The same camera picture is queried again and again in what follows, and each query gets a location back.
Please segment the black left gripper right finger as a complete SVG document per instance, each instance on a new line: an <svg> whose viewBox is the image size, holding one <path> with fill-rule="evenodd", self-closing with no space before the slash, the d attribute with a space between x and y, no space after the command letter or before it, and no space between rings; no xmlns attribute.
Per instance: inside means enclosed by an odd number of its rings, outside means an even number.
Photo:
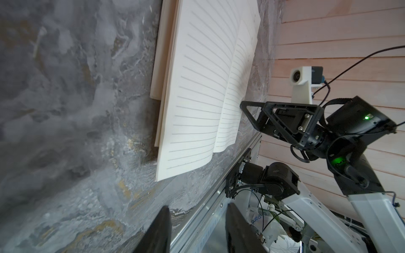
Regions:
<svg viewBox="0 0 405 253"><path fill-rule="evenodd" d="M234 203L227 206L225 229L229 253L266 253L261 241Z"/></svg>

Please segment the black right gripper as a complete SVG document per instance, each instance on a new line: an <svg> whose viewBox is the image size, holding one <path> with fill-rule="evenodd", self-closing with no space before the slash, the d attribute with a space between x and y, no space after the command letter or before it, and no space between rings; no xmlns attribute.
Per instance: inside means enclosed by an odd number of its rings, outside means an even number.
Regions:
<svg viewBox="0 0 405 253"><path fill-rule="evenodd" d="M258 108L257 118L248 108ZM313 104L242 101L240 109L253 128L304 151L306 158L325 158L331 135L320 125L324 109Z"/></svg>

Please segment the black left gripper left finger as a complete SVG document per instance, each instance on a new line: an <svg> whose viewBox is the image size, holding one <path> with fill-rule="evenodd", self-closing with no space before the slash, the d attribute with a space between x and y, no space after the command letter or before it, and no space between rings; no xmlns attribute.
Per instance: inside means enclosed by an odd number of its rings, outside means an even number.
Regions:
<svg viewBox="0 0 405 253"><path fill-rule="evenodd" d="M133 253L170 252L172 223L168 206L163 206Z"/></svg>

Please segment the cream lined notebook with holes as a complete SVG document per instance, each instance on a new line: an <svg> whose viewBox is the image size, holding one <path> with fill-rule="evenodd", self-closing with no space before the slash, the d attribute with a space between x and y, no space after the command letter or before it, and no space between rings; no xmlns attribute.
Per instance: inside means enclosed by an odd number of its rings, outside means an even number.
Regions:
<svg viewBox="0 0 405 253"><path fill-rule="evenodd" d="M208 164L237 139L261 18L256 1L179 1L155 145L156 180Z"/></svg>

